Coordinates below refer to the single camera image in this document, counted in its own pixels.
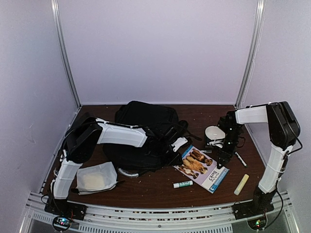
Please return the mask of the aluminium frame post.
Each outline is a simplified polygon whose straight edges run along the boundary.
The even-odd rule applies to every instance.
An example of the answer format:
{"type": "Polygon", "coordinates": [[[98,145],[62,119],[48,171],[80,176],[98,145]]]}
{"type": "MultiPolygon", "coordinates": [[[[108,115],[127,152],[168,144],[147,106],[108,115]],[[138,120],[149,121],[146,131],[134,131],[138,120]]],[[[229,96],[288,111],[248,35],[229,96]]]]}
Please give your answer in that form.
{"type": "Polygon", "coordinates": [[[55,22],[56,32],[58,36],[58,43],[60,47],[61,58],[62,58],[63,66],[65,69],[66,78],[68,80],[69,88],[73,96],[73,99],[75,101],[75,105],[77,108],[80,108],[82,105],[81,105],[81,102],[78,96],[76,85],[74,83],[74,79],[73,79],[73,75],[72,75],[72,71],[71,71],[71,67],[69,63],[69,57],[68,57],[68,53],[66,50],[66,44],[65,44],[65,39],[64,39],[63,29],[62,29],[58,0],[51,0],[51,7],[52,7],[52,15],[53,15],[53,19],[55,22]]]}
{"type": "Polygon", "coordinates": [[[246,66],[244,69],[242,83],[240,85],[240,90],[238,92],[237,100],[235,102],[235,108],[239,109],[242,107],[243,102],[245,100],[245,96],[248,91],[248,87],[250,85],[251,77],[253,74],[253,69],[255,67],[255,57],[259,48],[261,33],[262,33],[262,25],[264,20],[264,11],[265,11],[265,0],[257,1],[257,9],[255,14],[254,27],[252,32],[252,38],[249,48],[249,53],[246,61],[246,66]]]}

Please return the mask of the dog picture book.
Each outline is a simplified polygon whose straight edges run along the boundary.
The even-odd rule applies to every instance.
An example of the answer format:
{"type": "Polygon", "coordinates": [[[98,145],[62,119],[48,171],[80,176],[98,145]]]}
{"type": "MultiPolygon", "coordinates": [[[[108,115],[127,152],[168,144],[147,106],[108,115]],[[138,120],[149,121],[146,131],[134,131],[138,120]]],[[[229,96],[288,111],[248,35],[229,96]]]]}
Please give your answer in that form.
{"type": "Polygon", "coordinates": [[[189,146],[181,157],[182,164],[174,166],[174,168],[210,193],[217,190],[229,172],[228,168],[217,165],[217,161],[193,145],[189,146]]]}

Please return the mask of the black student backpack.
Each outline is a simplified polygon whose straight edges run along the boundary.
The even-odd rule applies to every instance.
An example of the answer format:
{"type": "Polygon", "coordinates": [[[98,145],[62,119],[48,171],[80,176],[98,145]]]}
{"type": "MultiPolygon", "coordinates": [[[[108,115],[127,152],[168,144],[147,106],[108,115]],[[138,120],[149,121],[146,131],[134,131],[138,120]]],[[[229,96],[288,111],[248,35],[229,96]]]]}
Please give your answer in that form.
{"type": "Polygon", "coordinates": [[[133,100],[119,108],[113,122],[96,121],[102,129],[98,143],[109,161],[116,169],[135,171],[140,176],[166,165],[154,146],[157,137],[150,127],[157,122],[186,120],[180,119],[172,107],[133,100]]]}

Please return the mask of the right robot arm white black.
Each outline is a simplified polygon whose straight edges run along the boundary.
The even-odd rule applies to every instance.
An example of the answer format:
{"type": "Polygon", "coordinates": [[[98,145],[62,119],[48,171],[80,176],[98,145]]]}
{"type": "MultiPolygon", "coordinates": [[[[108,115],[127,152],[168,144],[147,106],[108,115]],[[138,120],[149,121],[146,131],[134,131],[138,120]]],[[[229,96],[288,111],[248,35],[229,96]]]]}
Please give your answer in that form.
{"type": "Polygon", "coordinates": [[[249,210],[260,214],[272,201],[277,184],[284,173],[293,147],[299,143],[299,123],[286,101],[273,102],[229,111],[218,121],[218,128],[225,133],[222,147],[217,152],[217,167],[226,165],[232,158],[245,124],[266,123],[269,129],[271,153],[263,177],[256,187],[249,210]]]}

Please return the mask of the right aluminium frame post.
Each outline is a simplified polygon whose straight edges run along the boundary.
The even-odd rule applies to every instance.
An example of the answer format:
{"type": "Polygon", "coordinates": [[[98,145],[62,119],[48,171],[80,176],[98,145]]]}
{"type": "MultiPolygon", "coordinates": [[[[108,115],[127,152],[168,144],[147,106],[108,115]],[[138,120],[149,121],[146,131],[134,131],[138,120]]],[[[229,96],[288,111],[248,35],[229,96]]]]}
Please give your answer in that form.
{"type": "Polygon", "coordinates": [[[242,83],[240,85],[240,90],[238,92],[237,100],[235,102],[235,108],[239,109],[242,107],[243,102],[245,100],[245,96],[248,91],[248,87],[250,85],[251,77],[253,74],[253,69],[255,67],[255,57],[259,48],[261,33],[262,33],[262,25],[264,20],[264,11],[265,11],[265,0],[257,1],[257,9],[255,14],[254,27],[252,32],[252,38],[249,48],[249,53],[246,61],[246,66],[244,69],[242,83]]]}

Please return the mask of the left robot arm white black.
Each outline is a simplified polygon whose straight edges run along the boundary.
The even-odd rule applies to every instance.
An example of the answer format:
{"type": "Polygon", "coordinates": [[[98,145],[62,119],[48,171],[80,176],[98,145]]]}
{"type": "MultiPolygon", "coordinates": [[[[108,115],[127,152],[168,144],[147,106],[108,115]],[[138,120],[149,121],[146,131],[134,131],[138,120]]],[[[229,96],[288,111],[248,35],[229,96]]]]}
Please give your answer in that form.
{"type": "Polygon", "coordinates": [[[156,121],[128,125],[101,118],[87,117],[66,133],[62,143],[62,159],[55,180],[51,183],[50,205],[60,216],[70,211],[69,189],[78,170],[102,145],[105,154],[117,167],[138,173],[158,170],[165,164],[181,164],[179,148],[187,143],[183,136],[188,122],[156,121]]]}

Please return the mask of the white green glue stick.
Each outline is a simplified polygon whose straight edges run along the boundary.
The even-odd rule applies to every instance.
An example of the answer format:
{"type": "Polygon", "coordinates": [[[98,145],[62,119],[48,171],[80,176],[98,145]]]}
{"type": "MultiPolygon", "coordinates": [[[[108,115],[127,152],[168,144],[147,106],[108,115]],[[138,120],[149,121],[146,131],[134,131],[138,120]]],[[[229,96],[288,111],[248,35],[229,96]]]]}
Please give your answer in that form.
{"type": "Polygon", "coordinates": [[[185,182],[180,182],[180,183],[174,183],[173,188],[181,188],[181,187],[187,187],[187,186],[192,186],[193,181],[185,181],[185,182]]]}

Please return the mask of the white blue ceramic bowl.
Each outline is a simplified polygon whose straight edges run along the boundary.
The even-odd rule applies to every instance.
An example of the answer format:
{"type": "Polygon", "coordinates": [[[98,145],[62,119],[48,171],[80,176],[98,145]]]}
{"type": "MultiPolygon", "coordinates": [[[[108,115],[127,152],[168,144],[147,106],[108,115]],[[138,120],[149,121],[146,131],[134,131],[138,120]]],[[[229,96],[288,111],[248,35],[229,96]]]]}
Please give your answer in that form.
{"type": "Polygon", "coordinates": [[[225,139],[225,133],[218,126],[209,126],[205,129],[206,142],[214,139],[225,139]]]}

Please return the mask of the blue capped white marker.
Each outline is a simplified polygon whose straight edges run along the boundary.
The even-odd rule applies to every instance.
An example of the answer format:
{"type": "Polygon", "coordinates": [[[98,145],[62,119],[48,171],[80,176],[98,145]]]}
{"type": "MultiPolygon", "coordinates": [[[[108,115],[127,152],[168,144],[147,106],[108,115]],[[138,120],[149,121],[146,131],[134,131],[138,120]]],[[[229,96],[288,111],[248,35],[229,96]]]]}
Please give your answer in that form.
{"type": "Polygon", "coordinates": [[[248,167],[248,165],[247,165],[246,162],[242,159],[242,157],[238,154],[238,152],[235,152],[235,155],[237,156],[237,158],[238,158],[239,161],[243,164],[244,167],[248,167]]]}

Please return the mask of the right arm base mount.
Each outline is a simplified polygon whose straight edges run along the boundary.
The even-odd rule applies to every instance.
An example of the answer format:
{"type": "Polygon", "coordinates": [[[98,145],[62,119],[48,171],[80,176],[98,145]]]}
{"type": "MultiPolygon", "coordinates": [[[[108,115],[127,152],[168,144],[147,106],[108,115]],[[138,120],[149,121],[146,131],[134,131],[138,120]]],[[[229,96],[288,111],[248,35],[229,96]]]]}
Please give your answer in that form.
{"type": "Polygon", "coordinates": [[[274,210],[274,206],[272,204],[268,204],[263,208],[255,208],[252,201],[243,202],[243,203],[235,203],[232,206],[233,214],[235,219],[243,219],[249,218],[257,215],[263,215],[265,212],[270,212],[274,210]]]}

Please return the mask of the left aluminium frame post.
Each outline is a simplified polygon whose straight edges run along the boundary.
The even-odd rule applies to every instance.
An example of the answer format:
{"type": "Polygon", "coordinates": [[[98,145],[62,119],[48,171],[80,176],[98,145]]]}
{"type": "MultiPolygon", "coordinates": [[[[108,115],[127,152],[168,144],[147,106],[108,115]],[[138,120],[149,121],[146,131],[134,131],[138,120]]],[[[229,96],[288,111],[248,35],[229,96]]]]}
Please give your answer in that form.
{"type": "Polygon", "coordinates": [[[73,96],[73,99],[75,101],[75,105],[77,108],[80,108],[82,105],[81,105],[81,102],[78,96],[76,85],[74,83],[74,79],[73,79],[73,75],[72,75],[72,71],[71,71],[71,67],[69,63],[69,57],[68,57],[68,53],[66,50],[66,44],[65,44],[65,39],[64,39],[63,29],[62,29],[58,0],[51,0],[51,7],[52,7],[52,15],[53,15],[53,19],[55,22],[56,32],[58,36],[58,43],[60,47],[61,58],[62,58],[63,66],[65,69],[66,78],[68,80],[69,88],[73,96]]]}

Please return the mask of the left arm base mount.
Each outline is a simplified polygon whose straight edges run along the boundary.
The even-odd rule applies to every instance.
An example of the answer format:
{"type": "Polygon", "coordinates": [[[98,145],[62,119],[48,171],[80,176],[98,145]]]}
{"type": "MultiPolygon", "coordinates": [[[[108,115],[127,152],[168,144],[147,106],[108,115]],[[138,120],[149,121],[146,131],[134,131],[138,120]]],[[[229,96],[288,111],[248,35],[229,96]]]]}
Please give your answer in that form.
{"type": "Polygon", "coordinates": [[[87,207],[82,204],[65,202],[55,205],[53,202],[45,205],[44,211],[73,220],[84,220],[87,207]]]}

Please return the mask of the white pouch with zipper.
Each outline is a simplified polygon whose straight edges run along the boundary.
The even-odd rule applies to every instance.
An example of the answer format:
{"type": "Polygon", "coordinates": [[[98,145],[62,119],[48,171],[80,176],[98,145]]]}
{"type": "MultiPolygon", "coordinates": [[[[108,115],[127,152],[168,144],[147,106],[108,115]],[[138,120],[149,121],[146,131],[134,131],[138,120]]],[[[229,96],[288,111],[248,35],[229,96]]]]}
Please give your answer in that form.
{"type": "Polygon", "coordinates": [[[80,168],[76,174],[77,186],[71,192],[88,195],[113,189],[117,181],[117,173],[112,162],[96,166],[80,168]]]}

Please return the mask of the pale yellow highlighter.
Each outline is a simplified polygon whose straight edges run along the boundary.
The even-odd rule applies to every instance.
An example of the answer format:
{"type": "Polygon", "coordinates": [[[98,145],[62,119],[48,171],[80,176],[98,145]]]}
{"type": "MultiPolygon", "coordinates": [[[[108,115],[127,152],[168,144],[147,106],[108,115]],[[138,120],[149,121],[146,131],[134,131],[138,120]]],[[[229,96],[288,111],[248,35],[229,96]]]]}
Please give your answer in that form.
{"type": "Polygon", "coordinates": [[[248,174],[244,174],[243,178],[241,179],[241,181],[239,182],[238,186],[236,187],[234,194],[235,195],[239,195],[242,191],[242,189],[244,188],[246,182],[249,179],[249,175],[248,174]]]}

